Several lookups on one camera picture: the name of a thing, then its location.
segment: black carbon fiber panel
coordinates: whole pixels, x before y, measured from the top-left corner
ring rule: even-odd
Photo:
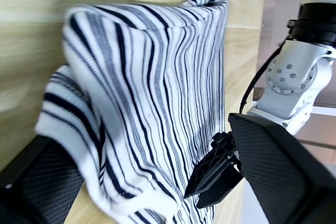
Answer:
[[[64,222],[83,179],[69,154],[52,142],[23,178],[23,197],[46,223]]]
[[[230,124],[244,175],[269,222],[288,223],[306,193],[303,175],[261,126],[240,118]]]

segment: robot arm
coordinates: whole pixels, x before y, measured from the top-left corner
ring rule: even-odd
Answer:
[[[248,115],[261,116],[295,135],[307,122],[317,95],[330,82],[336,50],[286,40],[267,68],[267,86]]]
[[[299,19],[266,69],[265,93],[248,115],[282,125],[292,135],[307,122],[330,82],[336,59],[336,0],[303,0]]]

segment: striped shirt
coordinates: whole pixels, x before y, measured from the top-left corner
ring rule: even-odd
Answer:
[[[224,131],[227,0],[79,6],[63,28],[67,65],[46,87],[36,133],[72,156],[94,203],[119,223],[212,223],[183,199]]]

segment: wall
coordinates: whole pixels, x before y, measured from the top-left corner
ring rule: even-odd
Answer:
[[[336,116],[311,114],[295,137],[319,145],[304,147],[320,162],[336,164]]]
[[[265,0],[257,68],[259,69],[288,34],[287,22],[298,16],[301,0]],[[264,88],[265,74],[256,87]]]

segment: wooden table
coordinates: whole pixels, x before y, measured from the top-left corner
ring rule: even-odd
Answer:
[[[34,125],[49,76],[65,63],[61,47],[64,11],[77,4],[147,2],[178,5],[185,0],[0,0],[0,170],[34,136]],[[256,72],[264,0],[229,0],[225,38],[225,110],[237,112]],[[231,204],[219,207],[218,223],[239,223],[244,185]],[[231,220],[223,221],[221,215]],[[80,191],[66,223],[113,223]]]

